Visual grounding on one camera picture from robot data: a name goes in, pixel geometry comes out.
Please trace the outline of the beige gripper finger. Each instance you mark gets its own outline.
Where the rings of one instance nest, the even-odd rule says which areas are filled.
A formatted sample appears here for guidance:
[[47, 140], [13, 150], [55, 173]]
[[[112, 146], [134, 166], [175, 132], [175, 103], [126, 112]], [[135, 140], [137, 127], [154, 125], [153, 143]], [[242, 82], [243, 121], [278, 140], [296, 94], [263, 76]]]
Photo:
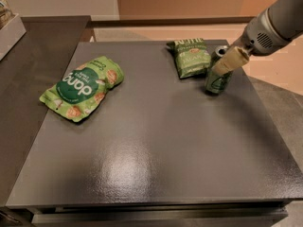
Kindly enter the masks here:
[[244, 66], [249, 62], [249, 53], [240, 46], [218, 46], [214, 50], [216, 61], [211, 70], [217, 75], [224, 75]]

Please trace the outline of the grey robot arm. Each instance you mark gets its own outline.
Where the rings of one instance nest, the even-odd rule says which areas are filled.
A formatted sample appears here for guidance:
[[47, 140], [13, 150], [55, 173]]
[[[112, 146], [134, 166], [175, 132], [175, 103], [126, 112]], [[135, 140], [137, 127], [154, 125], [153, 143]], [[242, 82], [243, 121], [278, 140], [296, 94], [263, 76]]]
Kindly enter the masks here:
[[277, 0], [247, 24], [212, 71], [220, 76], [234, 71], [251, 56], [271, 55], [302, 33], [303, 0]]

